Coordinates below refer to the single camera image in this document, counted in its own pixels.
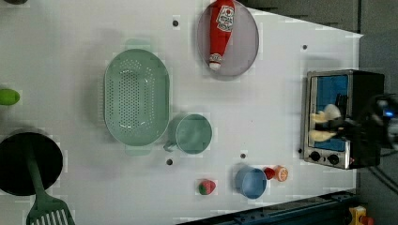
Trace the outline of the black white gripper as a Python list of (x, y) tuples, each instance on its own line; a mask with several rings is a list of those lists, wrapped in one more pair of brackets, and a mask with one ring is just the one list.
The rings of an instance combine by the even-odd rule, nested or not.
[(382, 148), (397, 149), (397, 97), (394, 94), (380, 94), (370, 97), (360, 114), (345, 121), (332, 120), (318, 123), (319, 131), (338, 131), (348, 125), (348, 140), (376, 142)]

